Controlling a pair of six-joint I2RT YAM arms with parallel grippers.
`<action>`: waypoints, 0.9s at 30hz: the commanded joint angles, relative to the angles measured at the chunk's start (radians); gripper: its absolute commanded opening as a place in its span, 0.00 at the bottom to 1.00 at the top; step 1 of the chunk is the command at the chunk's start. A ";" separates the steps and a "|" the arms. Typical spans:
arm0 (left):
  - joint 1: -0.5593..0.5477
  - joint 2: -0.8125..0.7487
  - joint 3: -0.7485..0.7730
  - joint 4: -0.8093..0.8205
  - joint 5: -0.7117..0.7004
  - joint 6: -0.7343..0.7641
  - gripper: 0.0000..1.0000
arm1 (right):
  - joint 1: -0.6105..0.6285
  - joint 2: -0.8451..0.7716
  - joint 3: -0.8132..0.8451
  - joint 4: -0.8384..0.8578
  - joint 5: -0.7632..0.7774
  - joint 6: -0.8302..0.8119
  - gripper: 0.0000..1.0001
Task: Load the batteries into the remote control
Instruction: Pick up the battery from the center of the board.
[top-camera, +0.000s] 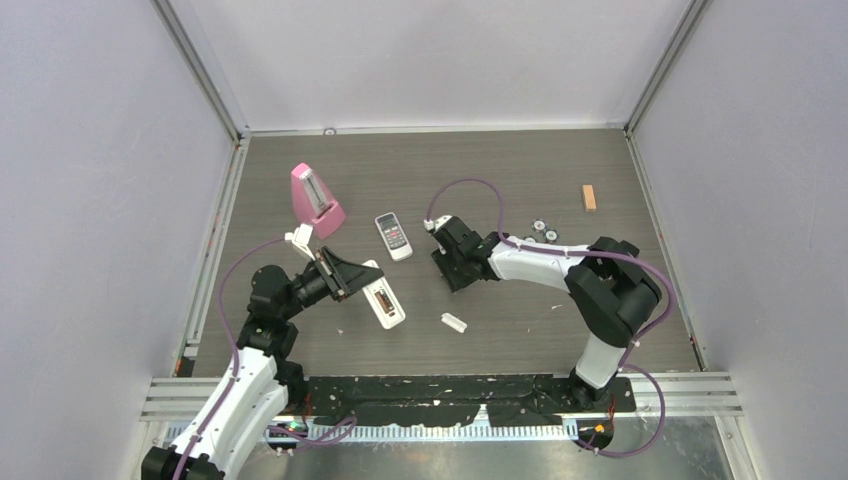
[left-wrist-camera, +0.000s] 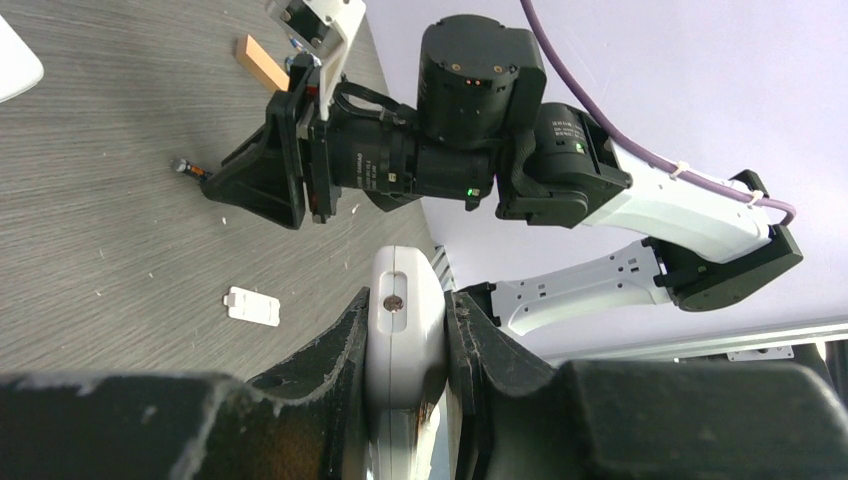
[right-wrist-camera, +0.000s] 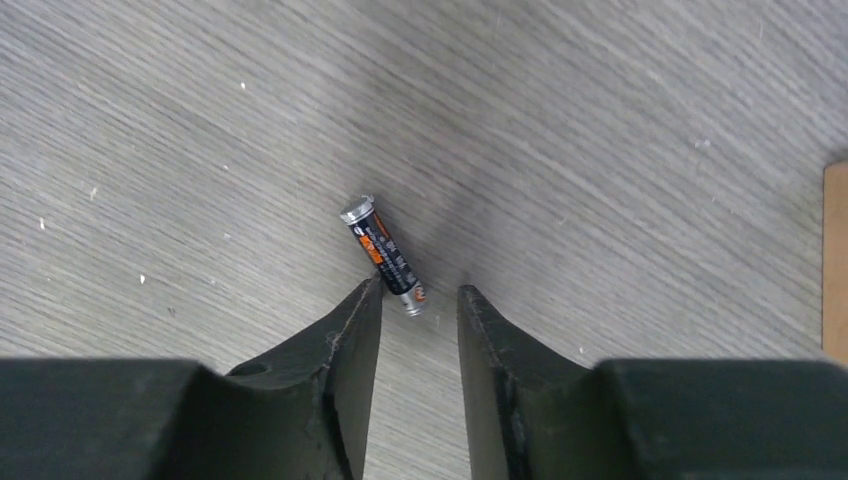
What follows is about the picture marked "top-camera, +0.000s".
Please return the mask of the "large white remote control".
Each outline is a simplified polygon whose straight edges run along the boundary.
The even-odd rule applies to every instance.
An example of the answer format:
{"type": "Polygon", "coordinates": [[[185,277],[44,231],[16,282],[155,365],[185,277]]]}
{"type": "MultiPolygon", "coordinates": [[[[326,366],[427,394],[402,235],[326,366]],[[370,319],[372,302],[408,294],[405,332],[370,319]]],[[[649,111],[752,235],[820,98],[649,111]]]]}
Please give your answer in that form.
{"type": "Polygon", "coordinates": [[[366,285],[363,293],[385,330],[398,326],[406,319],[406,313],[386,276],[366,285]]]}

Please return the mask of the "small white remote control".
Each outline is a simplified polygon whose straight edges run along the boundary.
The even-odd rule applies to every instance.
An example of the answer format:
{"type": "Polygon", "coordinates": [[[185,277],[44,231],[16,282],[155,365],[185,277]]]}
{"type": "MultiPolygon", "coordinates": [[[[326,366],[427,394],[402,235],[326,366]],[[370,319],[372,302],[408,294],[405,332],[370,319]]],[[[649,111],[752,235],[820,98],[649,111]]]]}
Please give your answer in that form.
{"type": "Polygon", "coordinates": [[[402,261],[412,256],[413,249],[409,239],[394,212],[378,215],[374,222],[393,261],[402,261]]]}

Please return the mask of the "white battery cover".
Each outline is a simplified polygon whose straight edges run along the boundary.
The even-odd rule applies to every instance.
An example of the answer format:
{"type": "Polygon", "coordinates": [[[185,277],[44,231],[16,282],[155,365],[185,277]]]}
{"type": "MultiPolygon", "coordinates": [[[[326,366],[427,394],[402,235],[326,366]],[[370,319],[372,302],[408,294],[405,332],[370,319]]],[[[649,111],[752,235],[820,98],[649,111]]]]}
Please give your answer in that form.
{"type": "Polygon", "coordinates": [[[443,313],[440,317],[440,320],[443,324],[449,326],[450,328],[459,333],[464,333],[468,327],[468,325],[464,321],[450,313],[443,313]]]}

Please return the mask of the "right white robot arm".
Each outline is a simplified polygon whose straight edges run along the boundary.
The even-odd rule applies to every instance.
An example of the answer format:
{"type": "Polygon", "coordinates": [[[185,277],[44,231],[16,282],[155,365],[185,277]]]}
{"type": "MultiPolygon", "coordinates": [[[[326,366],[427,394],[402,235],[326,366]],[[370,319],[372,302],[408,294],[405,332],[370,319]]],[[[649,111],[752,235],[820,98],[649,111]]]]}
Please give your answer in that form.
{"type": "Polygon", "coordinates": [[[451,215],[427,219],[424,227],[438,244],[431,257],[452,292],[477,281],[523,281],[566,292],[590,332],[566,396],[589,411],[610,398],[625,354],[662,300],[635,246],[610,237],[556,247],[498,232],[481,236],[451,215]]]}

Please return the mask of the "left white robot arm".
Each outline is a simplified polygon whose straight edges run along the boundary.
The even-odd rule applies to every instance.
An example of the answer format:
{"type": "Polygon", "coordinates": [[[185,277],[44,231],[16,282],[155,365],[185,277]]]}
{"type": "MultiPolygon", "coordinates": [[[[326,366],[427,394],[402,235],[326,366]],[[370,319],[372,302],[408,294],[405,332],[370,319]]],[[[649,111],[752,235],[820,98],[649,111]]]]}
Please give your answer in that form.
{"type": "Polygon", "coordinates": [[[277,265],[258,269],[225,373],[188,427],[169,446],[150,448],[141,478],[237,478],[273,418],[305,405],[303,368],[289,359],[298,335],[292,318],[325,298],[342,302],[384,276],[379,267],[345,260],[327,247],[294,276],[277,265]]]}

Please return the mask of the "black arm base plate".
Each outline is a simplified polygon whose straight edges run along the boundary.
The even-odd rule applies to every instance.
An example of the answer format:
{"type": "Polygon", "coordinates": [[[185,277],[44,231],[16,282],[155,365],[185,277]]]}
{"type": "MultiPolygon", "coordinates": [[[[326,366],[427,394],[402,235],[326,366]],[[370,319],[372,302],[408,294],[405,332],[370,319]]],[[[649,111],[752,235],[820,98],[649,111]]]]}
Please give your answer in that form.
{"type": "Polygon", "coordinates": [[[631,382],[614,378],[600,395],[567,376],[435,375],[312,376],[282,411],[332,426],[354,417],[359,426],[451,427],[480,412],[494,427],[553,426],[566,414],[590,418],[636,411],[631,382]]]}

